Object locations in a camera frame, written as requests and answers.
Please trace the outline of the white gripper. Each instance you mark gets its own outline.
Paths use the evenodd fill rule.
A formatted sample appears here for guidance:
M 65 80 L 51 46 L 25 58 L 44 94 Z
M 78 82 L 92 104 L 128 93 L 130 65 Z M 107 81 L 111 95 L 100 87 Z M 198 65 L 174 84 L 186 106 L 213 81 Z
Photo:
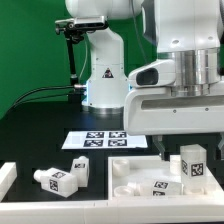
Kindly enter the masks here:
M 173 97 L 175 80 L 172 59 L 156 60 L 129 74 L 132 90 L 125 99 L 125 131 L 129 135 L 154 135 L 152 140 L 162 160 L 162 135 L 221 132 L 217 158 L 224 160 L 224 77 L 210 84 L 209 94 L 203 96 Z

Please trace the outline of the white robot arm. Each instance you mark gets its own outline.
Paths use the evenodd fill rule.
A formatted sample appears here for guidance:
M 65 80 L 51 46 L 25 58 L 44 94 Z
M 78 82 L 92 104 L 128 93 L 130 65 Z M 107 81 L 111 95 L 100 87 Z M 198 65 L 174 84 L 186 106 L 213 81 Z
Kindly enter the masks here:
M 130 135 L 224 132 L 224 0 L 65 0 L 86 34 L 83 107 L 120 111 Z

